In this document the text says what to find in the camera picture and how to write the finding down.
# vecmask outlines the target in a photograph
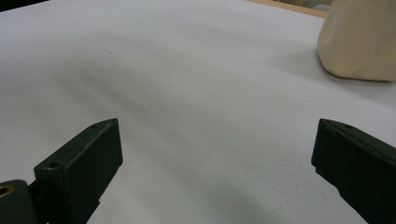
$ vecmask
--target white surface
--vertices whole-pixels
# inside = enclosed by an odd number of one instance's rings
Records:
[[[322,23],[240,0],[1,12],[0,182],[119,118],[124,164],[90,223],[364,223],[310,164],[317,124],[396,146],[396,86],[327,75]]]

